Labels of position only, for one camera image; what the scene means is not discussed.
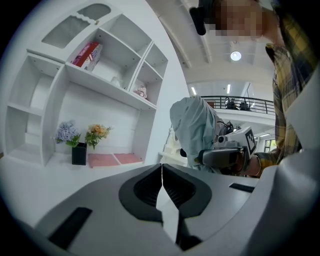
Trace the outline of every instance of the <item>yellow flower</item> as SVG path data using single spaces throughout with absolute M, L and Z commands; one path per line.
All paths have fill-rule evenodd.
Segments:
M 92 133 L 95 131 L 95 127 L 96 125 L 92 124 L 92 125 L 89 125 L 89 132 Z
M 99 124 L 96 124 L 94 126 L 94 130 L 97 132 L 97 133 L 100 133 L 101 132 L 101 126 Z
M 101 134 L 105 134 L 106 131 L 107 131 L 106 127 L 104 127 L 104 126 L 101 126 L 101 127 L 100 127 L 100 133 L 101 133 Z

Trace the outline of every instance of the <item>gray machine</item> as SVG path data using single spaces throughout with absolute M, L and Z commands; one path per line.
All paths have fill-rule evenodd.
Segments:
M 21 228 L 47 255 L 61 256 L 283 255 L 289 242 L 304 245 L 306 237 L 313 241 L 304 250 L 310 248 L 320 214 L 319 70 L 285 113 L 303 150 L 266 168 L 260 179 L 145 166 L 92 182 L 48 212 L 35 229 L 24 223 Z M 309 100 L 314 108 L 304 104 Z M 236 137 L 222 146 L 228 156 L 232 148 L 244 149 Z M 212 165 L 207 156 L 202 162 Z M 162 185 L 179 210 L 175 242 L 156 209 Z

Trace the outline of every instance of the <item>black vase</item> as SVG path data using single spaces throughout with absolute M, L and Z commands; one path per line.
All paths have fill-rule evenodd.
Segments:
M 72 164 L 85 166 L 87 158 L 87 143 L 78 143 L 76 147 L 72 148 Z

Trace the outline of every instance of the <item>pink mat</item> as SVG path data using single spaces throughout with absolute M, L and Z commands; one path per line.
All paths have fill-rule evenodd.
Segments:
M 119 166 L 120 164 L 112 154 L 89 154 L 89 166 L 93 167 L 110 167 Z
M 142 162 L 142 160 L 138 158 L 135 154 L 114 154 L 114 156 L 122 165 Z

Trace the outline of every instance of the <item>yellow plaid shirt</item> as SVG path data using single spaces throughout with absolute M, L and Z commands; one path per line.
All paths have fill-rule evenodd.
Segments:
M 286 122 L 285 112 L 308 83 L 318 63 L 310 41 L 299 24 L 276 1 L 272 7 L 279 17 L 286 47 L 269 43 L 265 48 L 275 67 L 272 86 L 277 147 L 269 153 L 255 154 L 260 160 L 261 172 L 300 150 L 300 142 L 293 127 Z

